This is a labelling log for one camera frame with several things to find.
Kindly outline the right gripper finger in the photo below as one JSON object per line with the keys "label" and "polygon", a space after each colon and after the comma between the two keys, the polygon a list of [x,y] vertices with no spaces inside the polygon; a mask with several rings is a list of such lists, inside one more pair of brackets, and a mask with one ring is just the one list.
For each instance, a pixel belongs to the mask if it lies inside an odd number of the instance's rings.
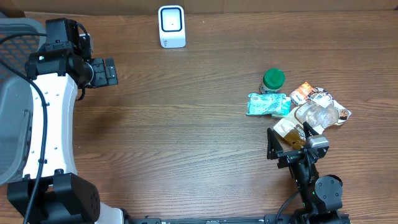
{"label": "right gripper finger", "polygon": [[282,146],[280,145],[280,142],[278,141],[277,137],[274,134],[274,130],[271,128],[267,129],[267,159],[268,160],[273,160],[273,159],[278,159],[279,153],[282,153],[284,150]]}
{"label": "right gripper finger", "polygon": [[305,139],[318,134],[306,121],[303,123],[303,131],[305,133]]}

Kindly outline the brown PanTree snack bag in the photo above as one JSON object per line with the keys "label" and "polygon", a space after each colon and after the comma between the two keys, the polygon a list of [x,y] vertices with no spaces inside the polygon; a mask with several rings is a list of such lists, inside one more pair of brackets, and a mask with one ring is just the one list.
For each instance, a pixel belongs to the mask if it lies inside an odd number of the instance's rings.
{"label": "brown PanTree snack bag", "polygon": [[321,134],[330,126],[342,125],[351,116],[350,110],[320,87],[312,88],[308,93],[295,90],[290,98],[298,106],[274,126],[274,132],[294,149],[301,149],[306,143],[304,123]]}

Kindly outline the orange snack packet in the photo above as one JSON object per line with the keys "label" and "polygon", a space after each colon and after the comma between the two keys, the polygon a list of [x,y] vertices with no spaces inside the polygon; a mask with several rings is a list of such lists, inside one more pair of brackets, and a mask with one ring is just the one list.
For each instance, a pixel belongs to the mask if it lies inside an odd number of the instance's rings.
{"label": "orange snack packet", "polygon": [[312,90],[313,87],[308,82],[305,82],[296,88],[289,96],[295,105],[302,105],[307,101]]}

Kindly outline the teal tissue packet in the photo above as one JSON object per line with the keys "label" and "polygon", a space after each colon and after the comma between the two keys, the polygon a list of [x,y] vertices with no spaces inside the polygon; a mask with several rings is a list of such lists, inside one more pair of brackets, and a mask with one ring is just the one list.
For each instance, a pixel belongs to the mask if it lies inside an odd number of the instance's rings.
{"label": "teal tissue packet", "polygon": [[286,95],[283,93],[257,94],[250,93],[247,103],[248,116],[260,116],[267,114],[282,114]]}

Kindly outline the green lid jar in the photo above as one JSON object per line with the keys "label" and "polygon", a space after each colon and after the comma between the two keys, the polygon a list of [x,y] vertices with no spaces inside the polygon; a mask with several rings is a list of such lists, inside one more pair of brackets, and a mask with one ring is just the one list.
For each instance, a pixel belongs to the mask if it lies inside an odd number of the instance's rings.
{"label": "green lid jar", "polygon": [[285,82],[285,74],[278,68],[267,70],[259,85],[259,91],[262,94],[277,93]]}

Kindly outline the teal gum packet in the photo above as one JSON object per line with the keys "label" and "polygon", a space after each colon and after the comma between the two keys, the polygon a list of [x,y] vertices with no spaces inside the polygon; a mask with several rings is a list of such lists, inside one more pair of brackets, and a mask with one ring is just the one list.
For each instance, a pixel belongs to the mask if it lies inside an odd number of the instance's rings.
{"label": "teal gum packet", "polygon": [[281,119],[286,117],[290,113],[290,107],[291,107],[291,98],[286,96],[282,100],[281,111],[276,114],[272,114],[271,117],[275,119]]}

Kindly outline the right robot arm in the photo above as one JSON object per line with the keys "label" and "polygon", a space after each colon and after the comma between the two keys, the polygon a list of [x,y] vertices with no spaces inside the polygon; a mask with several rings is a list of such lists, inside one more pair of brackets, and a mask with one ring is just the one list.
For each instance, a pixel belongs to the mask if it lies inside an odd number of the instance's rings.
{"label": "right robot arm", "polygon": [[284,151],[275,131],[267,129],[267,159],[277,159],[280,169],[289,168],[297,186],[297,191],[279,208],[274,223],[280,223],[285,207],[298,195],[302,199],[303,208],[294,211],[286,220],[287,223],[344,223],[347,219],[339,213],[343,206],[342,180],[336,175],[320,177],[315,166],[326,155],[329,141],[307,122],[303,127],[306,143],[295,151]]}

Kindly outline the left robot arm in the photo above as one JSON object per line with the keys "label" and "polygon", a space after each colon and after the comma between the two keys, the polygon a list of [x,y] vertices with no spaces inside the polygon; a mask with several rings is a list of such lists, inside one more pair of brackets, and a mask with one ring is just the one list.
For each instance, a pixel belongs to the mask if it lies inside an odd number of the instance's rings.
{"label": "left robot arm", "polygon": [[1,20],[1,183],[25,223],[127,223],[77,174],[73,109],[88,88],[118,82],[114,60],[93,58],[78,22]]}

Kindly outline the white barcode scanner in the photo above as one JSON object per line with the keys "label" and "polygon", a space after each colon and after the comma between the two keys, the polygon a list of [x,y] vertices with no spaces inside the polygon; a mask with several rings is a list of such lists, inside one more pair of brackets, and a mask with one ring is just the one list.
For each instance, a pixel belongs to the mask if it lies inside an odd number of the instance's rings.
{"label": "white barcode scanner", "polygon": [[165,49],[186,46],[185,12],[182,6],[166,5],[158,10],[160,44]]}

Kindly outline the grey plastic shopping basket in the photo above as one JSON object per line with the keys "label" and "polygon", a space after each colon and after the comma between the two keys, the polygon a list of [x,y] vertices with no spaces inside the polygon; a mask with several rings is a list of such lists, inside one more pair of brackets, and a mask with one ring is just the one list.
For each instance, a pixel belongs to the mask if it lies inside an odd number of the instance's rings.
{"label": "grey plastic shopping basket", "polygon": [[[29,55],[46,41],[44,36],[13,37],[1,44],[1,60],[25,74]],[[23,178],[31,139],[33,99],[30,85],[1,65],[1,185]]]}

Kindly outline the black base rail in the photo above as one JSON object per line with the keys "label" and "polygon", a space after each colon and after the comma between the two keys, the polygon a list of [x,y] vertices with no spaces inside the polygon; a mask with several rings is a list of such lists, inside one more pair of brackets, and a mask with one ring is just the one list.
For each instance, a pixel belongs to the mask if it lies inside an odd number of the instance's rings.
{"label": "black base rail", "polygon": [[[131,224],[275,224],[277,215],[265,215],[263,217],[240,217],[240,218],[188,218],[188,219],[166,219],[160,218],[130,218],[125,223]],[[280,215],[277,223],[294,223],[291,215]],[[328,218],[325,222],[314,221],[311,223],[343,223],[350,224],[348,215],[342,215],[341,220]]]}

